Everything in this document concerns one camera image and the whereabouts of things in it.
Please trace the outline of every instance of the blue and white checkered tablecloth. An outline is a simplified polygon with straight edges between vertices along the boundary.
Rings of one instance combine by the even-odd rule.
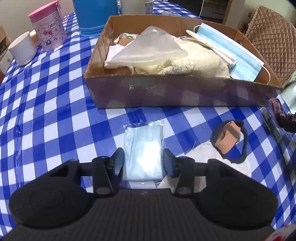
[[[153,6],[154,14],[162,14],[162,12],[164,11],[173,12],[176,16],[180,16],[180,17],[190,17],[190,18],[201,19],[200,17],[197,17],[196,15],[189,12],[188,10],[182,8],[178,4],[170,3],[170,2],[161,2],[161,1],[154,2],[154,6]]]
[[[155,11],[160,5],[171,7],[156,2]],[[243,120],[252,178],[278,196],[272,226],[295,223],[295,173],[286,171],[293,153],[285,154],[285,162],[259,108],[98,109],[82,77],[97,38],[79,35],[74,14],[64,27],[69,37],[62,46],[49,52],[38,47],[35,58],[23,67],[13,60],[0,86],[0,235],[15,226],[8,201],[16,189],[69,159],[89,162],[110,156],[123,146],[124,125],[155,120],[164,120],[164,147],[175,155],[209,140],[218,123]],[[241,149],[242,142],[229,155],[238,156]],[[82,186],[91,191],[91,178],[84,177]]]

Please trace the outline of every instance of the quilted chair cover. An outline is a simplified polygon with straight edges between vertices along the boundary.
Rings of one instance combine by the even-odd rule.
[[[246,37],[285,86],[296,70],[296,29],[279,13],[259,5]]]

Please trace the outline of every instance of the plastic lid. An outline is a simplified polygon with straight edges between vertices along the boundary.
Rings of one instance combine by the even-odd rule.
[[[28,17],[31,19],[32,23],[36,23],[37,21],[47,17],[48,15],[51,15],[55,11],[57,11],[57,5],[59,3],[59,0],[55,0],[51,3],[48,3],[39,9],[35,10],[34,12],[30,13]]]

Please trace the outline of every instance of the packaged item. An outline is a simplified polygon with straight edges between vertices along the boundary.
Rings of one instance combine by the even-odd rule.
[[[144,182],[163,179],[163,130],[162,120],[127,126],[123,180]]]
[[[127,66],[133,70],[134,67],[154,65],[187,55],[187,51],[181,49],[170,34],[160,28],[150,26],[115,55],[108,68]]]

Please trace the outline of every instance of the sealed plastic package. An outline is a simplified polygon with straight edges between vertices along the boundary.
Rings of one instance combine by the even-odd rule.
[[[162,120],[126,126],[123,180],[146,182],[163,179],[163,130]]]
[[[150,26],[139,37],[115,55],[108,68],[119,66],[133,67],[160,64],[172,58],[181,58],[188,55],[180,48],[173,37],[166,31]]]

